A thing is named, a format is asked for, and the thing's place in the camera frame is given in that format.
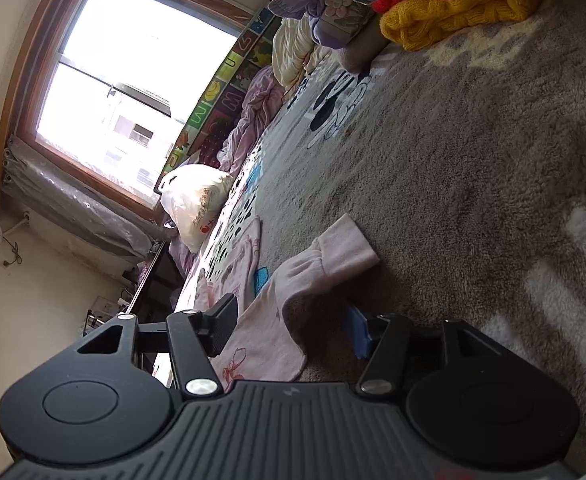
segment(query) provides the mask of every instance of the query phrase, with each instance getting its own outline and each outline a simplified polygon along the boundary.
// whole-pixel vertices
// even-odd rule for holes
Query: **cream-colored fabric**
[[[330,48],[317,45],[311,36],[308,19],[282,19],[273,38],[273,73],[290,95],[302,78],[313,72]]]

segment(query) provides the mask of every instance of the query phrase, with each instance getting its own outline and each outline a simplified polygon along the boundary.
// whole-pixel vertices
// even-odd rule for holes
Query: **silver screw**
[[[369,395],[386,395],[391,393],[394,388],[393,383],[384,379],[369,379],[359,387],[360,390]]]
[[[194,379],[186,383],[186,391],[192,395],[211,395],[217,391],[217,383],[211,379]]]

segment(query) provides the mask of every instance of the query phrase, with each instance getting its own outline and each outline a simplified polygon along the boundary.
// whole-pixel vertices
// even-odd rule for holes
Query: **colorful alphabet poster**
[[[271,64],[273,37],[280,23],[281,18],[264,6],[237,38],[178,136],[155,184],[156,193],[164,175],[187,157],[227,139],[242,114],[251,81],[260,69]],[[214,165],[217,161],[213,158],[209,156],[204,162]]]

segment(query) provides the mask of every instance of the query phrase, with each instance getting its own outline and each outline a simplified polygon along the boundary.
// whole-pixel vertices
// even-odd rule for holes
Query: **window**
[[[221,0],[43,0],[4,102],[0,148],[15,132],[62,170],[158,218],[155,179],[249,20]]]

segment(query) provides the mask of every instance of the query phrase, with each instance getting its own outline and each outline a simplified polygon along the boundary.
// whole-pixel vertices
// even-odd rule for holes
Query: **power cord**
[[[2,262],[2,265],[4,265],[5,267],[8,267],[8,266],[13,265],[13,264],[22,265],[22,256],[20,256],[20,253],[18,252],[17,242],[16,242],[15,245],[13,245],[6,238],[4,238],[4,241],[11,246],[11,252],[14,254],[15,258],[14,258],[14,260],[12,262],[8,262],[8,261],[4,260],[4,262]]]

